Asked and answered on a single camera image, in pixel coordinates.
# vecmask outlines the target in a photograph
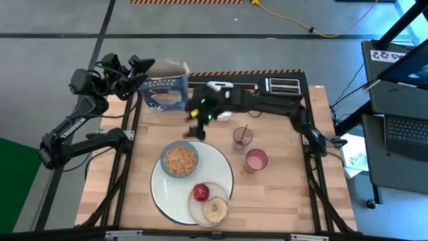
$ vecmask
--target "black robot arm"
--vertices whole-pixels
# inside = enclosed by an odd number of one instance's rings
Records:
[[[103,147],[114,147],[117,152],[130,150],[131,143],[119,128],[106,134],[86,135],[87,141],[64,144],[74,132],[91,118],[102,116],[108,110],[105,96],[115,94],[121,100],[127,100],[138,91],[138,87],[147,79],[144,73],[154,64],[153,59],[141,60],[132,56],[132,66],[128,70],[121,65],[116,54],[105,55],[96,66],[104,69],[104,77],[95,70],[77,69],[70,83],[73,94],[84,95],[75,111],[50,133],[42,137],[39,158],[48,169],[63,167],[72,157],[95,151]]]
[[[194,89],[185,110],[189,112],[187,120],[197,119],[197,126],[189,127],[185,137],[205,139],[203,126],[225,111],[258,110],[289,117],[294,130],[307,138],[313,154],[321,157],[327,155],[326,139],[318,129],[311,128],[308,109],[300,104],[300,99],[280,95],[256,96],[242,88],[228,87],[229,84],[224,83],[222,88],[214,88],[208,84]]]

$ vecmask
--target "glass cup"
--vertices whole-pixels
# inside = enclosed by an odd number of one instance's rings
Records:
[[[253,133],[247,127],[239,127],[233,132],[233,148],[243,151],[253,141]]]
[[[268,165],[268,156],[260,149],[252,149],[245,157],[244,170],[247,173],[255,173]]]

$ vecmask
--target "computer monitor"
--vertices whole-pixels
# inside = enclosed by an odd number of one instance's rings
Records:
[[[428,39],[381,72],[378,79],[428,90]]]

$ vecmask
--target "floor tape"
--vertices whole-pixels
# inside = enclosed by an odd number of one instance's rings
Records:
[[[219,71],[190,73],[189,76],[218,76],[232,74],[279,74],[279,73],[302,73],[303,70],[248,70],[248,71]]]
[[[131,4],[242,4],[245,0],[130,0]]]

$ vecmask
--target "keyboard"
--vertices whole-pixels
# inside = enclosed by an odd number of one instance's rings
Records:
[[[385,115],[385,148],[428,161],[428,121]]]

